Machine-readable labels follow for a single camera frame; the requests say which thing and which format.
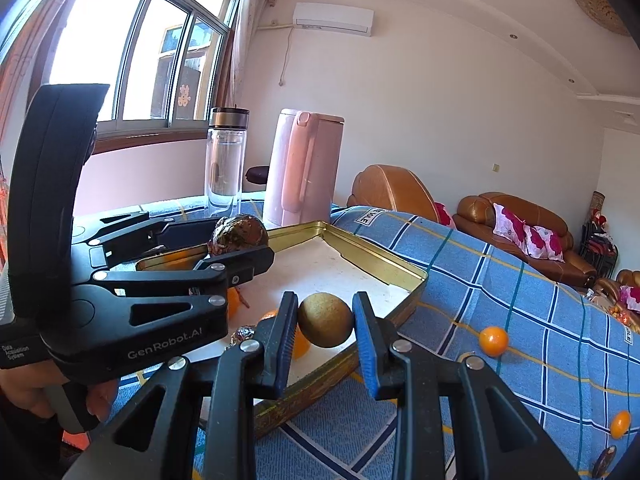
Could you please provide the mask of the large orange mandarin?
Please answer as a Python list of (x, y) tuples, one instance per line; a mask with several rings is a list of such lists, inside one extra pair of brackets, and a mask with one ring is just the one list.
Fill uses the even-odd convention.
[(230, 287), (227, 292), (227, 318), (232, 320), (241, 308), (246, 308), (247, 304), (236, 287)]

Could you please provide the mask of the dark mangosteen fruit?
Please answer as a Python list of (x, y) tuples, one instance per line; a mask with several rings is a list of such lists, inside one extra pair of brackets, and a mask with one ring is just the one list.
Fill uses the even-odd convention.
[(221, 256), (268, 244), (268, 232), (262, 220), (252, 214), (220, 218), (207, 242), (209, 255)]

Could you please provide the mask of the small orange kumquat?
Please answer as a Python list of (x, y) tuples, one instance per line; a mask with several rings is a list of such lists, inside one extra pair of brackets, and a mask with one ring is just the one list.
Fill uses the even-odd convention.
[(508, 333), (499, 326), (488, 326), (478, 335), (478, 344), (486, 356), (497, 359), (509, 345)]

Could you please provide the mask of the tan longan fruit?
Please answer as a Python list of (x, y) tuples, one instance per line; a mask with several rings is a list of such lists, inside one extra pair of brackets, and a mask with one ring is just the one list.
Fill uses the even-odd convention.
[(315, 292), (298, 307), (297, 323), (312, 344), (334, 348), (352, 336), (354, 315), (341, 298), (328, 292)]

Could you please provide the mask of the dark brown date fruit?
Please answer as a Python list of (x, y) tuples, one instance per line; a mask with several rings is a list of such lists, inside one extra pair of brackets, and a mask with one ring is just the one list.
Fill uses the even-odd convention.
[(601, 479), (608, 472), (608, 467), (611, 466), (615, 458), (617, 448), (615, 445), (607, 446), (599, 455), (596, 462), (591, 469), (591, 478)]

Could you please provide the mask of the gold metal tray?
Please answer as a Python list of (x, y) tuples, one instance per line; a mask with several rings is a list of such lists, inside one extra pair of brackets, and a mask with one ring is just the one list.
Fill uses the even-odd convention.
[(427, 274), (414, 264), (326, 222), (274, 229), (273, 264), (239, 286), (229, 330), (255, 325), (295, 292), (298, 317), (288, 386), (278, 400), (255, 402), (263, 437), (323, 398), (358, 365), (352, 297), (365, 292), (379, 318), (400, 325), (416, 310)]

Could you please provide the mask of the clear glass water bottle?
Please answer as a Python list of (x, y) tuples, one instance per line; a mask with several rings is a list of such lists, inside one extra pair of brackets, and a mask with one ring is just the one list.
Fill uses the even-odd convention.
[(240, 211), (249, 119), (245, 108), (210, 111), (204, 181), (209, 217), (234, 216)]

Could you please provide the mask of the blue plaid tablecloth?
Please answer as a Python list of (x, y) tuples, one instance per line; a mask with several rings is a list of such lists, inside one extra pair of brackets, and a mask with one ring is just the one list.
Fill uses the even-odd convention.
[[(427, 272), (400, 336), (450, 360), (480, 352), (480, 333), (509, 338), (490, 366), (552, 437), (579, 477), (639, 474), (639, 428), (620, 437), (612, 422), (639, 414), (639, 336), (580, 292), (468, 234), (416, 214), (366, 206), (334, 210), (334, 226)], [(309, 408), (256, 444), (262, 479), (387, 479), (393, 470), (396, 406), (375, 401), (349, 374)]]

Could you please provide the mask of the pink electric kettle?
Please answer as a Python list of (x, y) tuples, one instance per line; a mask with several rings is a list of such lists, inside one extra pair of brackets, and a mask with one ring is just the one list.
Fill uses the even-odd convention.
[(265, 224), (329, 220), (343, 129), (340, 116), (280, 111), (262, 207)]

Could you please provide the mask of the pink floral cushion right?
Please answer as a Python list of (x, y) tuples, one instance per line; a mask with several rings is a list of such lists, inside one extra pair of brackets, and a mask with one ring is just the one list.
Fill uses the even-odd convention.
[(537, 260), (564, 261), (561, 239), (555, 232), (543, 226), (526, 224), (526, 246), (530, 258)]

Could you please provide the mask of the pink floral cushion left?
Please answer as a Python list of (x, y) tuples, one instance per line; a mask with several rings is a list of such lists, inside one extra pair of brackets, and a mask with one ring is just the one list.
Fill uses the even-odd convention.
[(509, 208), (500, 204), (494, 205), (495, 226), (492, 231), (495, 235), (510, 240), (523, 254), (527, 252), (526, 223)]

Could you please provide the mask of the brown leather three-seat sofa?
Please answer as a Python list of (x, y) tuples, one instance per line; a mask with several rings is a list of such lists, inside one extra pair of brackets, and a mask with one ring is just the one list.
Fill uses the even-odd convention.
[(530, 264), (553, 281), (588, 288), (596, 269), (575, 252), (574, 237), (554, 212), (518, 196), (486, 192), (460, 200), (457, 228)]

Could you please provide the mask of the dark shelf with items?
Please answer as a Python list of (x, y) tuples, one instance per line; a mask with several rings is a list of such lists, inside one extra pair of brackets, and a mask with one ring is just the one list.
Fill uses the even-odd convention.
[(596, 269), (598, 278), (612, 276), (620, 254), (608, 232), (608, 219), (602, 212), (604, 200), (605, 195), (601, 192), (592, 193), (578, 250), (578, 254)]

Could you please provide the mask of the white air conditioner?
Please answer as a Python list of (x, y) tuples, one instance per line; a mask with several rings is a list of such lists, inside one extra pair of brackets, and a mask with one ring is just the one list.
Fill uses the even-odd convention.
[(293, 25), (298, 28), (366, 37), (372, 34), (373, 21), (373, 10), (339, 4), (298, 2), (293, 13)]

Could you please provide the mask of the pink curtain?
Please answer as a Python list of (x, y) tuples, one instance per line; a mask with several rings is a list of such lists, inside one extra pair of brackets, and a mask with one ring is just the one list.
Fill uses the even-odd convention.
[(276, 3), (277, 0), (240, 0), (233, 32), (230, 63), (224, 80), (226, 86), (223, 106), (237, 106), (240, 102), (250, 43), (257, 32), (266, 7), (274, 6)]

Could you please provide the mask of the woven ceiling lamp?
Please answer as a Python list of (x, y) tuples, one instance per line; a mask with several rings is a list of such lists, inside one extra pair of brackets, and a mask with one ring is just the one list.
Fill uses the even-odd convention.
[(613, 34), (629, 37), (627, 27), (608, 0), (575, 0), (588, 18)]

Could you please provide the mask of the window with frame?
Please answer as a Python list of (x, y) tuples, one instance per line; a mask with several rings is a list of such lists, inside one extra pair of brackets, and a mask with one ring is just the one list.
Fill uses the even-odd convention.
[(1, 0), (1, 151), (44, 84), (105, 84), (100, 152), (201, 140), (240, 0)]

